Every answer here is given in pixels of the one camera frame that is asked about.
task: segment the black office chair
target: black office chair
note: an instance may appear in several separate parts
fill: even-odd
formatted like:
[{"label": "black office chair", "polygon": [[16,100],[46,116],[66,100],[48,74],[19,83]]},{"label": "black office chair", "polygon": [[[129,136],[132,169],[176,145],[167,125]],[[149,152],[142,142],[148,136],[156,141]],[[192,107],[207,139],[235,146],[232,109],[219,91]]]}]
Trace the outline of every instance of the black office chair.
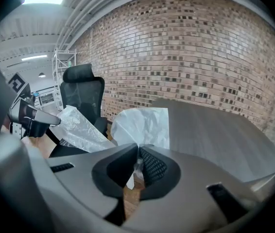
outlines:
[{"label": "black office chair", "polygon": [[[107,118],[101,117],[104,79],[94,77],[91,64],[68,68],[63,74],[60,91],[64,108],[67,105],[76,107],[98,131],[107,137]],[[50,130],[47,130],[46,134],[57,144],[50,157],[86,153],[78,148],[62,146]]]}]

